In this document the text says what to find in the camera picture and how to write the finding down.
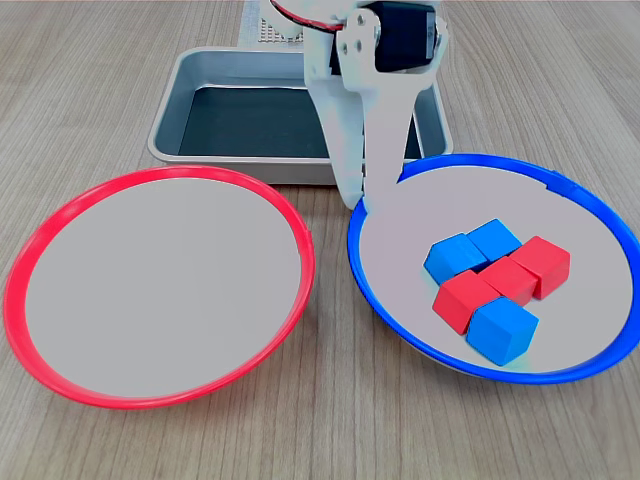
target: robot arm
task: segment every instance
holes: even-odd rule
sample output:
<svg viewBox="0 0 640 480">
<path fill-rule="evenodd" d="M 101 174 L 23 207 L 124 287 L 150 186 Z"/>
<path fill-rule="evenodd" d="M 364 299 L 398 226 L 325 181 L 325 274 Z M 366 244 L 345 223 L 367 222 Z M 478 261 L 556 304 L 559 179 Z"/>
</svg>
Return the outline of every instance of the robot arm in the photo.
<svg viewBox="0 0 640 480">
<path fill-rule="evenodd" d="M 417 96 L 433 85 L 447 46 L 438 2 L 263 1 L 274 29 L 304 32 L 305 84 L 344 203 L 378 208 L 402 173 Z"/>
</svg>

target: blue rim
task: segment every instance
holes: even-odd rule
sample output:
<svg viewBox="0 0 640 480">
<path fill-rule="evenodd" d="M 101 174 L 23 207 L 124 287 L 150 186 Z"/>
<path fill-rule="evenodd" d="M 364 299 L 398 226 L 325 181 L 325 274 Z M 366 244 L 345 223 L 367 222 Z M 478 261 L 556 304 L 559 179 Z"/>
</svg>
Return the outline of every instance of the blue rim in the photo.
<svg viewBox="0 0 640 480">
<path fill-rule="evenodd" d="M 496 371 L 445 355 L 422 342 L 398 324 L 373 294 L 360 262 L 360 232 L 362 231 L 362 226 L 367 216 L 361 200 L 356 206 L 349 223 L 347 250 L 351 271 L 353 272 L 356 282 L 378 315 L 382 317 L 400 337 L 433 359 L 461 372 L 500 382 L 531 385 L 574 382 L 597 375 L 613 367 L 631 353 L 640 342 L 640 315 L 638 314 L 640 289 L 636 290 L 635 288 L 636 280 L 640 274 L 640 244 L 631 229 L 622 219 L 602 200 L 562 174 L 510 158 L 483 154 L 449 154 L 426 158 L 406 165 L 399 181 L 401 182 L 429 170 L 451 166 L 490 167 L 526 175 L 544 183 L 547 185 L 548 190 L 577 203 L 600 219 L 616 237 L 629 262 L 633 284 L 633 299 L 629 318 L 616 339 L 605 350 L 580 365 L 556 372 L 517 373 Z"/>
</svg>

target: red rim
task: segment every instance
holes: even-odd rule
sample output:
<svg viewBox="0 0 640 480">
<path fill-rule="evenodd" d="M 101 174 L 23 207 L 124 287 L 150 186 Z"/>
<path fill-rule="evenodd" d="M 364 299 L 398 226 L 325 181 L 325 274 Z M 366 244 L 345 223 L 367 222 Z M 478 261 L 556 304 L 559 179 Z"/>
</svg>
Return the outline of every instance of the red rim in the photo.
<svg viewBox="0 0 640 480">
<path fill-rule="evenodd" d="M 284 324 L 269 344 L 244 365 L 209 384 L 162 397 L 123 398 L 104 395 L 71 383 L 55 372 L 36 350 L 27 327 L 25 301 L 31 274 L 49 243 L 74 218 L 98 202 L 147 182 L 169 178 L 200 178 L 230 183 L 250 190 L 270 202 L 285 217 L 293 231 L 301 260 L 300 287 Z M 218 390 L 250 372 L 291 333 L 302 316 L 311 295 L 315 276 L 315 255 L 311 232 L 307 229 L 302 216 L 289 201 L 275 189 L 247 175 L 217 167 L 180 166 L 160 167 L 134 172 L 99 185 L 76 197 L 49 217 L 38 228 L 18 255 L 9 278 L 4 295 L 4 324 L 9 345 L 16 357 L 40 383 L 54 392 L 71 400 L 105 408 L 142 409 L 163 407 L 186 402 Z"/>
</svg>

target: black servo motor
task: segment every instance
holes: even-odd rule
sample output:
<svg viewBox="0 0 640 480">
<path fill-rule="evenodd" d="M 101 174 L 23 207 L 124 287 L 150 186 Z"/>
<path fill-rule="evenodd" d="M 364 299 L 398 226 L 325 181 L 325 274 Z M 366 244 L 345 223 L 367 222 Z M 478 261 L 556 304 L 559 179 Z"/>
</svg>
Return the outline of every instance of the black servo motor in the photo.
<svg viewBox="0 0 640 480">
<path fill-rule="evenodd" d="M 401 2 L 375 2 L 366 5 L 380 19 L 380 38 L 376 48 L 376 70 L 397 72 L 423 67 L 433 60 L 436 46 L 436 11 L 430 5 Z M 340 75 L 336 39 L 333 40 L 330 67 Z"/>
</svg>

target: red cube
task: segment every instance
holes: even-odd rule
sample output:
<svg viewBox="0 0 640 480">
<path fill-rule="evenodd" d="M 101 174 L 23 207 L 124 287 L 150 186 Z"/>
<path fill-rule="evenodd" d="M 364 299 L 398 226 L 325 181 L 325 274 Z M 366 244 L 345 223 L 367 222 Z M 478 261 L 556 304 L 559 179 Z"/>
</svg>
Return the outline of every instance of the red cube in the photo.
<svg viewBox="0 0 640 480">
<path fill-rule="evenodd" d="M 458 334 L 467 333 L 475 311 L 500 294 L 473 270 L 467 270 L 440 286 L 433 310 Z"/>
<path fill-rule="evenodd" d="M 524 307 L 533 298 L 538 278 L 509 257 L 489 265 L 478 275 L 498 293 Z"/>
<path fill-rule="evenodd" d="M 513 252 L 515 261 L 536 276 L 533 297 L 542 300 L 569 278 L 569 252 L 540 237 L 533 237 Z"/>
</svg>

